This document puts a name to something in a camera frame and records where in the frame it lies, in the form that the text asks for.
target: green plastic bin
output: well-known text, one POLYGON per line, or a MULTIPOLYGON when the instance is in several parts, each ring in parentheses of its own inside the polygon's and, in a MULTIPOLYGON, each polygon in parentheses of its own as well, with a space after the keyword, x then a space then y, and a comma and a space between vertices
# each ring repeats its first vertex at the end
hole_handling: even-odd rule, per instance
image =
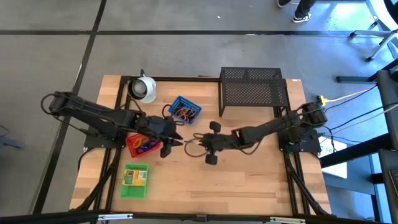
POLYGON ((145 198, 148 183, 148 165, 147 164, 126 164, 124 165, 124 170, 144 170, 147 172, 147 180, 145 181, 145 186, 126 186, 122 184, 120 189, 121 198, 145 198))

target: sneaker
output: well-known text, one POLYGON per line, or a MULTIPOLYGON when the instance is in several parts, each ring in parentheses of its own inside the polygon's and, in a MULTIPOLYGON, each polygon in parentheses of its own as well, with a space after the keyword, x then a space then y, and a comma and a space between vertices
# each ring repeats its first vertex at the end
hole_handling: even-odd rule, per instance
POLYGON ((285 5, 287 5, 287 3, 289 3, 289 2, 288 2, 288 1, 285 1, 285 3, 282 3, 281 0, 276 0, 276 5, 277 5, 279 8, 284 7, 285 5))
POLYGON ((294 23, 298 23, 298 22, 307 22, 311 19, 312 14, 308 13, 307 16, 303 17, 303 18, 297 18, 296 16, 293 17, 292 22, 294 23))

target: black mesh shelf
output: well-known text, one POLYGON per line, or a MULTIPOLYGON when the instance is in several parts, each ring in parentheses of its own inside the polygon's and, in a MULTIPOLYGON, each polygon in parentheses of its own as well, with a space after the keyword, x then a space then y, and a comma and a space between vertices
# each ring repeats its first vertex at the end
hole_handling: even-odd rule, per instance
POLYGON ((225 106, 288 106, 279 68, 223 67, 220 80, 220 116, 225 106))

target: yellow item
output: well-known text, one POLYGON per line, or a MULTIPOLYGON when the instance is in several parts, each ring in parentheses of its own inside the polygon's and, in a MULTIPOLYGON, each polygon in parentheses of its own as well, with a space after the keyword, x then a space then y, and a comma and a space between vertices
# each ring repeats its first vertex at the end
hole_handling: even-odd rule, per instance
POLYGON ((319 100, 321 101, 322 106, 326 105, 326 99, 322 95, 319 96, 319 100))
POLYGON ((336 102, 336 101, 338 101, 338 100, 342 100, 342 99, 344 99, 344 98, 351 97, 351 96, 357 95, 358 93, 363 93, 363 92, 368 91, 368 90, 369 90, 369 89, 357 91, 356 93, 352 93, 352 94, 350 94, 350 95, 342 96, 342 97, 337 98, 337 99, 334 99, 334 100, 328 100, 328 99, 326 99, 324 96, 320 95, 320 96, 317 96, 317 100, 322 104, 322 106, 325 106, 326 103, 329 103, 329 102, 336 102))
POLYGON ((147 172, 144 170, 124 170, 123 185, 145 186, 147 172))

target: concrete floor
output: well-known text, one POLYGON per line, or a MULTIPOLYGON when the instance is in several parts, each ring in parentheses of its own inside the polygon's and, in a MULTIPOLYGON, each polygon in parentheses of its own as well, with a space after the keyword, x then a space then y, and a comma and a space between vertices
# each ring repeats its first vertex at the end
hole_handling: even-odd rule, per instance
MULTIPOLYGON (((99 0, 3 0, 0 29, 91 29, 99 4, 99 0)), ((99 29, 355 30, 372 23, 360 2, 320 1, 312 9, 313 19, 304 24, 290 22, 294 10, 291 4, 280 10, 273 0, 115 0, 108 1, 99 29)), ((41 112, 40 99, 55 90, 72 89, 87 40, 87 36, 0 36, 0 124, 11 130, 10 138, 25 144, 23 149, 0 150, 0 216, 29 212, 58 128, 58 121, 41 112)), ((370 86, 337 84, 335 76, 369 76, 393 60, 384 49, 375 61, 363 61, 379 42, 367 37, 348 42, 345 37, 97 36, 79 95, 95 101, 103 75, 137 75, 141 68, 150 76, 215 77, 221 67, 280 67, 284 78, 302 79, 307 101, 321 94, 336 98, 370 86)), ((331 109, 327 126, 379 105, 379 93, 372 90, 360 100, 331 109), (346 114, 349 107, 355 108, 354 114, 346 114)), ((339 136, 363 141, 385 132, 380 116, 339 136)), ((83 141, 81 133, 68 130, 44 212, 68 210, 83 141)), ((333 191, 330 194, 336 198, 351 194, 333 191)), ((338 206, 331 200, 339 217, 372 215, 362 209, 353 216, 338 206)))

